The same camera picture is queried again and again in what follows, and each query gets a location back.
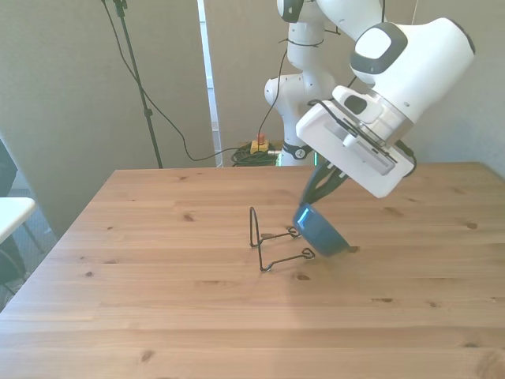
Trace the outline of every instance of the wood grain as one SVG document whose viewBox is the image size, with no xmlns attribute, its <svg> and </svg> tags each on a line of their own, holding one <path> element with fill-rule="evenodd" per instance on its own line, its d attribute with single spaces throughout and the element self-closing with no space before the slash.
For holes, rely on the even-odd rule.
<svg viewBox="0 0 505 379">
<path fill-rule="evenodd" d="M 503 379 L 505 185 L 419 167 L 317 205 L 354 253 L 260 274 L 305 168 L 116 171 L 0 314 L 0 377 Z M 265 242 L 267 260 L 306 247 Z"/>
</svg>

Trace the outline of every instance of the white wall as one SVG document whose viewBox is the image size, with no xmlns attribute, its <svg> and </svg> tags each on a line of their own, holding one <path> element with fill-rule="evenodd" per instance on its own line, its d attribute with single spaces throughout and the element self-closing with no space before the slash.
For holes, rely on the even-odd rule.
<svg viewBox="0 0 505 379">
<path fill-rule="evenodd" d="M 479 161 L 505 177 L 505 2 L 419 0 L 416 24 L 449 17 L 477 47 L 475 63 L 406 141 L 424 162 Z"/>
<path fill-rule="evenodd" d="M 193 155 L 211 155 L 196 0 L 128 3 L 146 91 Z M 115 169 L 156 167 L 137 85 L 100 0 L 3 0 L 0 56 L 0 135 L 57 235 Z M 215 165 L 189 161 L 170 125 L 153 121 L 166 167 Z"/>
</svg>

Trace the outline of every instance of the floor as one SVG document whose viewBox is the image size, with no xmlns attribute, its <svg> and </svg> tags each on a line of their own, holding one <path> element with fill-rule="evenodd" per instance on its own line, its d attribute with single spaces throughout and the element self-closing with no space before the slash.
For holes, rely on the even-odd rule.
<svg viewBox="0 0 505 379">
<path fill-rule="evenodd" d="M 10 191 L 9 197 L 32 197 L 32 195 L 28 189 L 13 189 Z M 22 227 L 18 228 L 13 233 L 14 240 L 16 241 L 17 247 L 23 257 L 28 275 L 30 275 L 37 267 L 39 267 L 47 253 L 49 253 L 54 245 L 56 245 L 57 240 L 39 209 L 37 209 L 32 217 L 28 219 L 27 225 L 45 252 L 45 254 L 41 254 L 37 250 L 37 247 L 32 243 L 32 240 L 28 237 L 26 231 L 24 231 Z M 10 282 L 7 285 L 12 290 L 18 291 L 22 284 L 23 282 L 21 280 L 17 280 Z M 0 311 L 3 310 L 11 298 L 12 295 L 4 287 L 0 287 Z"/>
</svg>

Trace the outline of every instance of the wall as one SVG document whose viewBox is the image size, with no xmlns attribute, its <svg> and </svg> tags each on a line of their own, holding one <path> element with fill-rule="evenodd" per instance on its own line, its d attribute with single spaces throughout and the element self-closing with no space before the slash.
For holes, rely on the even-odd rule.
<svg viewBox="0 0 505 379">
<path fill-rule="evenodd" d="M 196 0 L 129 0 L 126 22 L 146 91 L 211 155 Z M 137 85 L 100 0 L 3 0 L 0 36 L 0 135 L 61 236 L 113 170 L 156 167 Z M 215 165 L 153 122 L 166 167 Z"/>
<path fill-rule="evenodd" d="M 449 17 L 472 36 L 477 57 L 449 96 L 407 137 L 420 160 L 480 161 L 505 177 L 505 2 L 419 0 L 416 24 Z"/>
<path fill-rule="evenodd" d="M 410 24 L 415 0 L 388 0 L 389 21 Z M 255 138 L 268 111 L 264 86 L 277 77 L 286 43 L 288 25 L 277 11 L 275 0 L 205 0 L 219 128 L 224 148 Z M 354 42 L 349 37 L 327 34 L 325 62 L 338 83 L 354 77 L 349 67 Z M 296 73 L 286 60 L 283 73 Z M 365 89 L 359 83 L 357 90 Z M 282 140 L 282 120 L 272 111 L 264 126 L 271 140 Z"/>
</svg>

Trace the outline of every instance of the table surface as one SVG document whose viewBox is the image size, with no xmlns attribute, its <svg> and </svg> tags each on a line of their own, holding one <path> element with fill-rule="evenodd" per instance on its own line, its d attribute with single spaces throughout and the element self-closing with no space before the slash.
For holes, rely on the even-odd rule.
<svg viewBox="0 0 505 379">
<path fill-rule="evenodd" d="M 117 171 L 0 314 L 0 377 L 505 378 L 505 184 L 420 166 L 317 208 L 353 252 L 258 270 L 305 168 Z M 264 243 L 266 260 L 306 243 Z"/>
<path fill-rule="evenodd" d="M 36 210 L 33 199 L 0 197 L 0 243 L 4 242 Z"/>
</svg>

